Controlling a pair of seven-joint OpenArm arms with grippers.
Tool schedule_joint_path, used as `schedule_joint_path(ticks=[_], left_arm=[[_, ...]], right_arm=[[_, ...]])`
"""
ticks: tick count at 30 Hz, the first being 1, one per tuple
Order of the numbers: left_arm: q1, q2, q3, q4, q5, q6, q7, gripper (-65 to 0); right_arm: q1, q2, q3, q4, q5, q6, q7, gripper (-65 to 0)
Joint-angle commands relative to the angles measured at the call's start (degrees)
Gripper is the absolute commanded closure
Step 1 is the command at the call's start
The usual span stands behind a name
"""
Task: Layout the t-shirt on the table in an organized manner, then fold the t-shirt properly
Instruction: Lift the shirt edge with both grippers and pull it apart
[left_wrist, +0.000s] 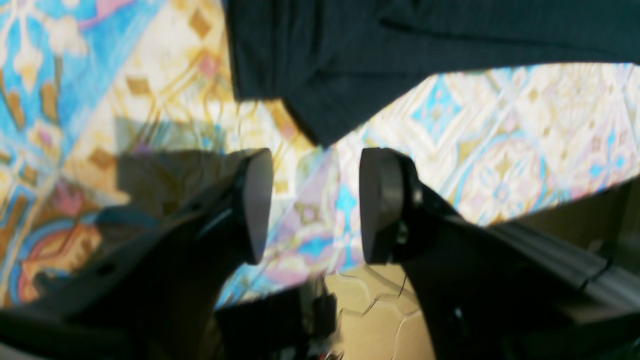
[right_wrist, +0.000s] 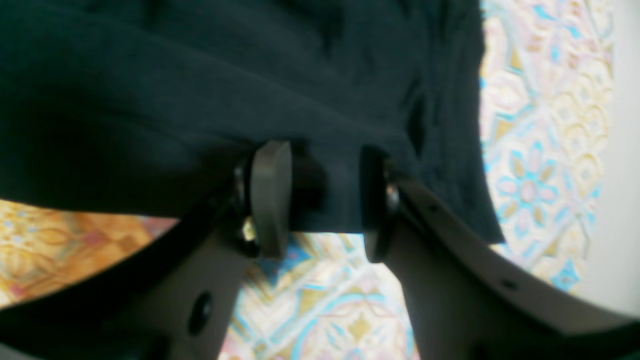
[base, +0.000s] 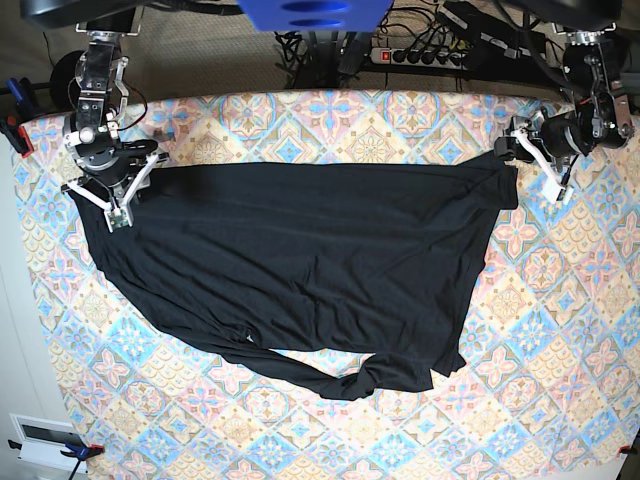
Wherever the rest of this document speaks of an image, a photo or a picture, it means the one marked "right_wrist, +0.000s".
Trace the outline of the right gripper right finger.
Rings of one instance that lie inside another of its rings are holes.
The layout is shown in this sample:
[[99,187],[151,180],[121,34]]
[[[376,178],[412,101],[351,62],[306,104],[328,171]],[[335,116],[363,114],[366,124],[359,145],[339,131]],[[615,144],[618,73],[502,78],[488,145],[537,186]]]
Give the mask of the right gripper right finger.
[[546,284],[495,253],[434,193],[364,146],[366,257],[400,282],[423,360],[637,360],[639,320]]

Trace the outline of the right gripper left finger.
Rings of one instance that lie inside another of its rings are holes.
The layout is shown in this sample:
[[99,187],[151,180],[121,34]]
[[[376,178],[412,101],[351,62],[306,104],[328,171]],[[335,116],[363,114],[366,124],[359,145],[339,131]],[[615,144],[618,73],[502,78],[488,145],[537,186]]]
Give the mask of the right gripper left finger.
[[281,260],[293,155],[269,141],[216,196],[92,278],[1,312],[3,360],[215,360],[246,268]]

